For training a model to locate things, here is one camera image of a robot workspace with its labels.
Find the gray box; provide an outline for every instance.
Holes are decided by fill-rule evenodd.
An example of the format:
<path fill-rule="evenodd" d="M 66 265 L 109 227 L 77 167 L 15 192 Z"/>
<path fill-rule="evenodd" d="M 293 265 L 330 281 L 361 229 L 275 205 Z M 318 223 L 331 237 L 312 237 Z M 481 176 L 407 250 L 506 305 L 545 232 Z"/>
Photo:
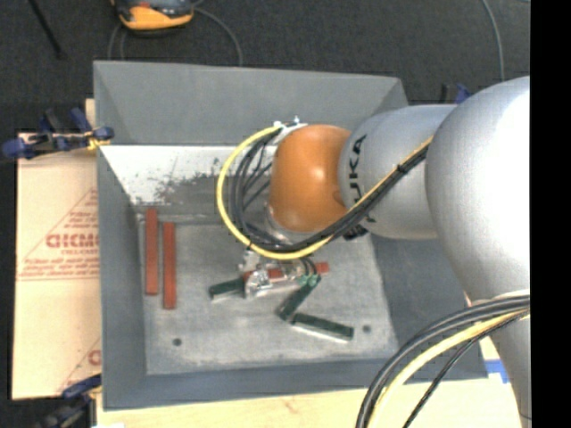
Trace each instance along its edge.
<path fill-rule="evenodd" d="M 214 206 L 214 180 L 232 146 L 295 115 L 352 129 L 407 105 L 400 80 L 142 62 L 94 68 L 97 125 L 116 131 L 98 160 L 106 408 L 368 386 L 412 334 L 464 306 L 438 242 L 374 236 L 319 251 L 330 275 L 300 307 L 353 326 L 349 342 L 283 322 L 276 309 L 287 294 L 217 303 L 208 297 L 210 284 L 237 277 L 244 250 Z M 172 311 L 144 293 L 150 205 L 160 220 L 177 222 Z M 477 353 L 451 376 L 484 376 Z"/>

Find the red block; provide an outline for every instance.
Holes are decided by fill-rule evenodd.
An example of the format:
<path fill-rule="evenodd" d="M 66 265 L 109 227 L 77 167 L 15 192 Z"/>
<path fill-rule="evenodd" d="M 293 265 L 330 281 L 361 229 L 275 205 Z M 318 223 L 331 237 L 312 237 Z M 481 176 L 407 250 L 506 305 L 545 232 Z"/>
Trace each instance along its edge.
<path fill-rule="evenodd" d="M 162 306 L 174 309 L 177 306 L 177 242 L 172 222 L 162 224 L 162 278 Z"/>
<path fill-rule="evenodd" d="M 159 219 L 155 208 L 145 212 L 145 240 L 145 293 L 156 295 L 159 292 Z"/>

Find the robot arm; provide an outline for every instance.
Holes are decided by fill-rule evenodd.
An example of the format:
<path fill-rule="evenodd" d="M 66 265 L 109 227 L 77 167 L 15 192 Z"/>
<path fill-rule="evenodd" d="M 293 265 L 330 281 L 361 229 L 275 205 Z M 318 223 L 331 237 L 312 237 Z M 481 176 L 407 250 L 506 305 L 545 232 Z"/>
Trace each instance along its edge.
<path fill-rule="evenodd" d="M 471 300 L 529 290 L 529 121 L 530 79 L 519 78 L 460 105 L 419 105 L 379 114 L 350 134 L 324 125 L 297 129 L 273 157 L 269 233 L 323 238 L 306 251 L 327 244 L 339 236 L 325 233 L 329 224 L 354 216 L 354 205 L 364 203 L 379 179 L 399 171 L 402 165 L 395 164 L 429 141 L 426 159 L 367 208 L 364 218 L 359 215 L 359 225 L 392 239 L 439 239 Z M 266 134 L 273 137 L 273 130 L 261 137 Z M 219 193 L 224 211 L 221 182 Z M 264 251 L 234 229 L 261 255 L 305 255 L 279 253 L 279 246 Z M 522 425 L 531 427 L 529 320 L 495 333 L 492 340 L 513 384 Z"/>

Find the dark carpet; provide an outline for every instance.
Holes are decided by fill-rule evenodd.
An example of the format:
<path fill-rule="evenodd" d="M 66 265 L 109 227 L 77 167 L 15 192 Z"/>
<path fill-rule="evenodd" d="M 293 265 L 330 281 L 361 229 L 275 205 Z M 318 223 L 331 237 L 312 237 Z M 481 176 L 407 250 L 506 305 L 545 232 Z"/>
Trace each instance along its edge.
<path fill-rule="evenodd" d="M 58 60 L 29 1 L 0 2 L 2 142 L 35 128 L 46 108 L 66 112 L 92 95 L 92 61 L 107 57 L 117 20 L 108 0 L 37 0 L 67 54 Z M 201 7 L 235 32 L 244 66 L 394 76 L 411 103 L 438 102 L 443 84 L 476 92 L 530 74 L 531 5 L 521 0 L 206 0 Z M 129 37 L 124 51 L 129 59 L 236 64 L 230 37 L 201 14 L 173 37 Z M 59 402 L 9 400 L 12 165 L 0 165 L 0 186 L 0 427 L 20 428 Z"/>

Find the yellow device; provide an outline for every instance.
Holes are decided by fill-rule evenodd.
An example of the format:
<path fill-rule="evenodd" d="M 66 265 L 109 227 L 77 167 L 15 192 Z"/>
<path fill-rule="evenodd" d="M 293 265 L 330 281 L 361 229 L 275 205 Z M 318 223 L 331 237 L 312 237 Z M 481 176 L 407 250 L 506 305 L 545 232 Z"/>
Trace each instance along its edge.
<path fill-rule="evenodd" d="M 194 15 L 190 0 L 111 0 L 125 27 L 140 33 L 180 28 Z"/>

